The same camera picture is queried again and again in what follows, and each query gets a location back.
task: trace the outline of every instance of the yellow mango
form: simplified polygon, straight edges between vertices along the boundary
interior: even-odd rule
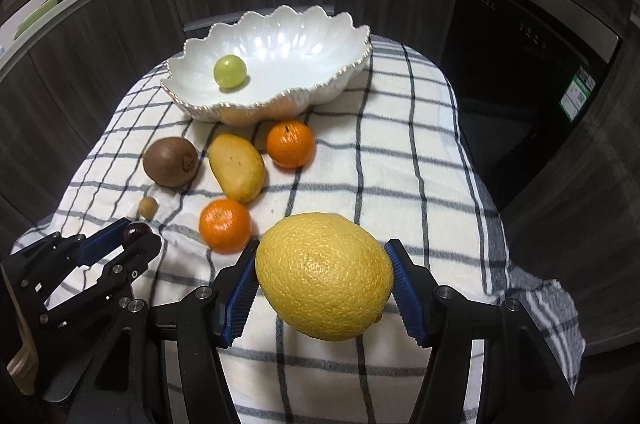
[[[258,196],[264,184],[264,162],[251,142],[223,133],[209,146],[211,171],[229,198],[247,203]]]

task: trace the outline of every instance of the checkered tablecloth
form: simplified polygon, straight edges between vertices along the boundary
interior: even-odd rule
[[[290,214],[325,211],[352,219],[382,243],[398,237],[438,283],[477,301],[518,298],[575,387],[584,341],[574,303],[557,282],[543,282],[510,263],[500,217],[460,144],[449,83],[414,50],[388,39],[372,41],[367,70],[334,101],[300,116],[316,134],[313,161],[285,172],[265,157],[268,178],[249,205],[255,234]],[[163,243],[161,255],[134,282],[138,297],[152,305],[177,301],[235,262],[238,255],[209,252],[196,230],[201,209],[222,195],[206,149],[218,134],[232,132],[265,154],[272,123],[234,129],[192,121],[161,90],[166,74],[160,64],[127,93],[58,210],[23,235],[15,250],[57,230],[91,235],[134,214],[146,193],[159,202],[151,225]],[[168,136],[192,141],[202,161],[196,179],[178,191],[152,184],[141,165],[149,144]],[[91,286],[115,254],[69,275],[49,306]],[[183,423],[175,346],[168,352],[174,422]],[[328,343],[283,324],[260,292],[244,335],[220,352],[245,424],[407,422],[429,357],[405,333],[393,298],[382,320],[362,336]],[[474,344],[463,421],[475,420],[481,372],[480,341]]]

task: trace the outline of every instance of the scalloped bowl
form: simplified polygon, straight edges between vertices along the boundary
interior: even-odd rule
[[[245,126],[293,118],[309,105],[343,92],[371,53],[369,27],[353,27],[343,12],[331,18],[321,7],[298,13],[281,6],[268,16],[247,12],[235,25],[216,23],[204,39],[188,39],[167,61],[161,86],[195,120]],[[244,60],[248,79],[221,90],[213,80],[220,57]]]

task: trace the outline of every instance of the purple grape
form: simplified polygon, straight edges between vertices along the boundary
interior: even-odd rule
[[[122,248],[126,249],[133,242],[139,240],[145,234],[151,234],[151,227],[141,221],[129,223],[124,230]]]

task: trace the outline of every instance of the green grape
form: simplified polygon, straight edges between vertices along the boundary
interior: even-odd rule
[[[223,55],[213,67],[213,78],[221,88],[237,88],[246,80],[246,64],[237,55]]]

